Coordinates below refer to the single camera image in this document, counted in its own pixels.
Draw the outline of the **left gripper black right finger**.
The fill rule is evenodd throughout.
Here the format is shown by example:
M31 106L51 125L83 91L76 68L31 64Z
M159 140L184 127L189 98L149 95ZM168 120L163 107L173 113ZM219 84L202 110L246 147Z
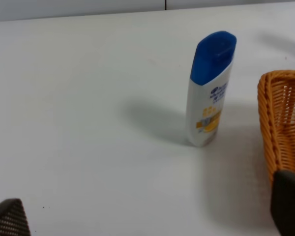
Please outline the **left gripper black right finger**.
M280 235L295 236L295 173L275 172L270 212Z

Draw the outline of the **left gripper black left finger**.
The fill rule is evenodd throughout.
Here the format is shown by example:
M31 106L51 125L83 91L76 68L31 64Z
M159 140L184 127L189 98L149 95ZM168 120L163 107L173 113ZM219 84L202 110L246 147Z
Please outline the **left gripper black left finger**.
M0 236L31 236L20 199L6 199L0 203Z

